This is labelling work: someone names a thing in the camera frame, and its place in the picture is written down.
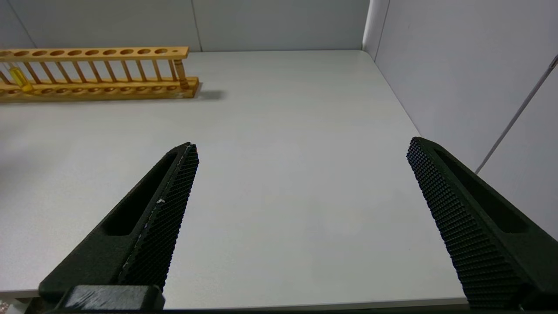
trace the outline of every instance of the white tabletop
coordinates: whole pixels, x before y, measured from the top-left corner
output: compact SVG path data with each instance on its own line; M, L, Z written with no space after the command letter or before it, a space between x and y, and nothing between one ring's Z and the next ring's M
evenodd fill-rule
M200 165L166 308L465 303L361 51L192 53L197 99L0 106L0 298L39 282L172 147Z

